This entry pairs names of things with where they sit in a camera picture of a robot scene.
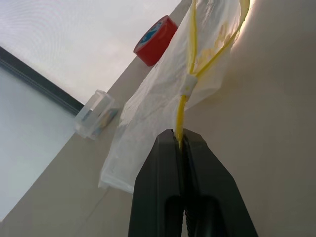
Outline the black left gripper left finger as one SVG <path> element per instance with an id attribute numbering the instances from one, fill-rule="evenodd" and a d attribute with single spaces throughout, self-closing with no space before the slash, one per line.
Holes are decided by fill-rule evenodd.
<path id="1" fill-rule="evenodd" d="M 181 236 L 184 204 L 180 158 L 173 130 L 158 135 L 135 180 L 128 236 Z"/>

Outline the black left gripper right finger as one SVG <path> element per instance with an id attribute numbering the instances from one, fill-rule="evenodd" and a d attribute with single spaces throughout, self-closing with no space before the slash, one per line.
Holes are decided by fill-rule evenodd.
<path id="1" fill-rule="evenodd" d="M 186 225 L 190 237 L 256 237 L 237 184 L 201 135 L 184 130 Z"/>

